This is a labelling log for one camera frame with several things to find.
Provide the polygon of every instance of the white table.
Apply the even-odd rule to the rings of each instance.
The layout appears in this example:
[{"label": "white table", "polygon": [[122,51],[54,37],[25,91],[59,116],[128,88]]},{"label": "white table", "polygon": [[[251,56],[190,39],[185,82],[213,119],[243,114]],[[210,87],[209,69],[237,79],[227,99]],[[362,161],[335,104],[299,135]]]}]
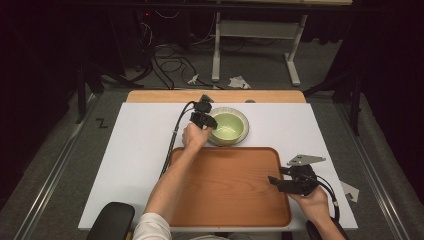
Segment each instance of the white table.
[{"label": "white table", "polygon": [[[148,196],[159,178],[172,130],[184,103],[124,103],[119,113],[102,164],[82,215],[79,228],[90,229],[100,210],[109,202],[131,204],[136,209],[133,226],[144,210]],[[317,175],[330,182],[339,200],[344,228],[356,229],[353,213],[344,196],[331,157],[318,128],[311,106],[306,103],[214,103],[213,107],[234,107],[249,119],[250,132],[237,147],[272,147],[279,153],[282,166],[297,154],[325,157],[316,163]],[[175,148],[182,146],[181,121]],[[298,205],[290,200],[292,222],[279,228],[173,228],[173,231],[295,231],[304,229],[306,219]]]}]

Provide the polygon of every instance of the electrical cable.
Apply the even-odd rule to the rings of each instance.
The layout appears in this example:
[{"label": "electrical cable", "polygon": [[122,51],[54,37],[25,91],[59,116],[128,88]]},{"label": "electrical cable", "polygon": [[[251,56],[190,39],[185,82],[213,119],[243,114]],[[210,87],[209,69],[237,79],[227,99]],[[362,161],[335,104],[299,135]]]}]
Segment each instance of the electrical cable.
[{"label": "electrical cable", "polygon": [[339,208],[339,203],[338,203],[338,201],[337,201],[337,198],[336,198],[336,194],[334,193],[334,190],[333,190],[333,188],[331,187],[331,185],[324,179],[324,178],[322,178],[322,177],[319,177],[319,176],[317,176],[317,177],[319,177],[320,179],[323,179],[327,184],[328,184],[328,186],[327,185],[325,185],[324,183],[322,183],[322,182],[320,182],[320,181],[318,181],[318,180],[316,180],[316,179],[314,179],[314,178],[312,178],[312,177],[309,177],[309,176],[307,176],[307,175],[304,175],[304,174],[299,174],[299,176],[302,176],[302,177],[304,177],[304,178],[307,178],[307,179],[309,179],[309,180],[311,180],[311,181],[313,181],[313,182],[315,182],[315,183],[317,183],[317,184],[319,184],[320,186],[322,186],[329,194],[330,194],[330,197],[331,197],[331,201],[333,202],[333,207],[334,207],[334,219],[337,221],[337,222],[339,222],[339,220],[340,220],[340,208]]},{"label": "electrical cable", "polygon": [[173,133],[172,133],[171,142],[169,143],[168,154],[166,155],[165,163],[163,164],[162,171],[161,171],[161,173],[160,173],[159,178],[161,178],[161,177],[162,177],[162,175],[166,172],[166,169],[168,168],[169,160],[170,160],[170,157],[171,157],[171,152],[172,152],[172,149],[174,148],[174,144],[175,144],[175,138],[177,137],[178,129],[179,129],[179,127],[180,127],[180,121],[181,121],[182,117],[184,116],[184,114],[185,114],[186,112],[188,112],[189,110],[191,110],[191,109],[186,110],[186,109],[187,109],[187,107],[188,107],[190,104],[195,105],[195,104],[196,104],[196,102],[194,102],[194,101],[190,101],[190,102],[188,102],[188,103],[185,105],[185,107],[183,108],[183,110],[181,111],[180,116],[178,117],[178,121],[177,121],[177,123],[175,124],[175,128],[174,128],[174,131],[173,131]]}]

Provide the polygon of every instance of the hand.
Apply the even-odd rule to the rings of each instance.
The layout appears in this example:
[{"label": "hand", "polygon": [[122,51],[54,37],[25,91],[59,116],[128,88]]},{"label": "hand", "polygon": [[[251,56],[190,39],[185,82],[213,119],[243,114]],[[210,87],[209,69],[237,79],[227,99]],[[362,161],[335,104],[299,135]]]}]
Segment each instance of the hand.
[{"label": "hand", "polygon": [[200,129],[196,124],[189,123],[184,128],[183,144],[187,149],[199,151],[208,141],[208,136],[212,132],[212,128],[208,127],[205,130]]},{"label": "hand", "polygon": [[327,193],[318,186],[308,196],[289,194],[302,209],[303,214],[315,225],[330,220]]}]

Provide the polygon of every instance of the wooden tray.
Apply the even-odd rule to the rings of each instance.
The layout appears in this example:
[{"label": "wooden tray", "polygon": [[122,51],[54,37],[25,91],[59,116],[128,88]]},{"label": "wooden tray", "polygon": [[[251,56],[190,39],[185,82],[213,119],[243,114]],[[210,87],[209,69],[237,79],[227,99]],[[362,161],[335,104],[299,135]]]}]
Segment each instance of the wooden tray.
[{"label": "wooden tray", "polygon": [[[183,148],[176,148],[170,164]],[[287,195],[268,182],[280,177],[272,148],[203,148],[191,166],[173,227],[282,227],[291,221]]]}]

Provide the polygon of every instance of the white bowl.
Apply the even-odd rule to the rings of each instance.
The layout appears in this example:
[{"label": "white bowl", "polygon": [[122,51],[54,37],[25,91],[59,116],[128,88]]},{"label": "white bowl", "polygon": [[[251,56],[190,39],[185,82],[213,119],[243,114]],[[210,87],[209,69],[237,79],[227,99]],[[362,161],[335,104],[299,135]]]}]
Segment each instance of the white bowl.
[{"label": "white bowl", "polygon": [[217,146],[231,146],[243,141],[249,133],[249,122],[240,111],[220,107],[209,113],[218,123],[217,129],[212,131],[209,141]]}]

